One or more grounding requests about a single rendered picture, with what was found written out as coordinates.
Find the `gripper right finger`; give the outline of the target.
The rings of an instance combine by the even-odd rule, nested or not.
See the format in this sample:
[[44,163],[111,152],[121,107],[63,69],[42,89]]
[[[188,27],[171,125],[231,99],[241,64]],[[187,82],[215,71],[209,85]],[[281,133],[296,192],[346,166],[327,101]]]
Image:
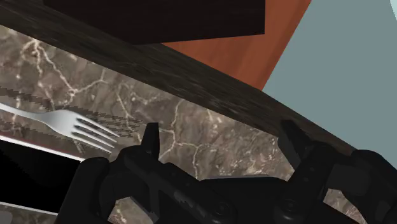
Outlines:
[[275,203],[275,224],[358,224],[323,202],[329,189],[341,191],[367,224],[397,224],[397,169],[383,156],[371,150],[345,156],[291,120],[281,127],[295,171]]

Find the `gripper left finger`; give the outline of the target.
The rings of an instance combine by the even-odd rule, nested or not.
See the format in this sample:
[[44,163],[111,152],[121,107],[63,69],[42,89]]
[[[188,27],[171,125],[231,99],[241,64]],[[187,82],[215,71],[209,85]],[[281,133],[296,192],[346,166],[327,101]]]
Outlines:
[[172,163],[159,162],[159,128],[146,126],[139,145],[82,161],[55,224],[111,224],[115,202],[130,197],[153,224],[237,224],[234,205]]

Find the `silver fork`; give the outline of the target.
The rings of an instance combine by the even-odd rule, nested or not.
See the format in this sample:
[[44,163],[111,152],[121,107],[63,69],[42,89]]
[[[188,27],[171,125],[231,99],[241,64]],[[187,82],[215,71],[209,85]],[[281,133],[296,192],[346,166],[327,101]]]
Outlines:
[[114,143],[116,143],[117,140],[113,139],[112,137],[109,137],[108,135],[96,130],[95,128],[93,128],[89,125],[81,123],[80,120],[84,120],[92,125],[95,125],[97,128],[100,128],[100,129],[110,133],[111,135],[119,137],[118,134],[116,134],[112,130],[100,125],[99,123],[97,123],[83,115],[80,115],[74,111],[69,111],[66,109],[48,111],[48,112],[44,112],[44,113],[33,113],[33,112],[28,112],[28,111],[24,111],[21,109],[11,107],[11,106],[3,104],[1,102],[0,102],[0,109],[3,111],[7,111],[9,113],[13,113],[18,116],[22,116],[25,118],[29,118],[31,120],[39,121],[63,136],[70,137],[72,139],[81,141],[83,143],[86,143],[90,146],[101,149],[108,153],[111,153],[111,151],[106,149],[105,147],[103,147],[95,142],[89,141],[88,139],[79,137],[76,134],[80,134],[87,138],[93,139],[99,143],[105,144],[106,146],[109,146],[110,148],[114,148],[114,146],[112,144],[110,144],[110,143],[106,142],[105,140],[102,140],[94,135],[91,135],[88,132],[77,129],[77,127],[87,129],[87,130],[89,130],[93,133],[96,133],[97,135],[100,135]]

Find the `black tablet with white rim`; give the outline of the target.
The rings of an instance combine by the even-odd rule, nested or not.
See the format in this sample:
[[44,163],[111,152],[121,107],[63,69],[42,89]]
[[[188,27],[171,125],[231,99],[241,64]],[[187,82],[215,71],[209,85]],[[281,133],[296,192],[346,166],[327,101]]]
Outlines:
[[81,157],[0,135],[0,205],[56,215]]

